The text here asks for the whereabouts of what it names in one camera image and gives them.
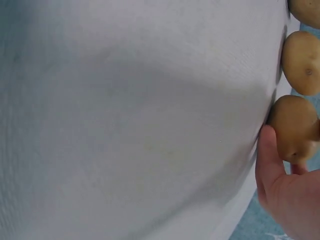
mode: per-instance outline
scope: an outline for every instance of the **blue surface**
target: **blue surface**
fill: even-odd
[[[301,24],[300,30],[308,31],[320,38],[320,30],[303,24]],[[292,90],[292,94],[301,96],[294,90]],[[320,115],[320,94],[305,98],[314,104],[318,115]],[[320,169],[320,152],[308,161],[308,167],[310,170]],[[291,240],[291,238],[287,237],[281,227],[261,208],[257,192],[255,192],[229,240]]]

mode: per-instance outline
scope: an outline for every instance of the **white fabric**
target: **white fabric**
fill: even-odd
[[[209,239],[248,204],[286,1],[28,2],[1,56],[1,239]]]

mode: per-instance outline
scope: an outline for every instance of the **finger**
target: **finger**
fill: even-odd
[[[308,172],[308,167],[305,163],[291,164],[291,174],[303,175]]]
[[[276,132],[271,126],[262,127],[257,147],[256,175],[268,192],[278,178],[287,175],[278,155]]]

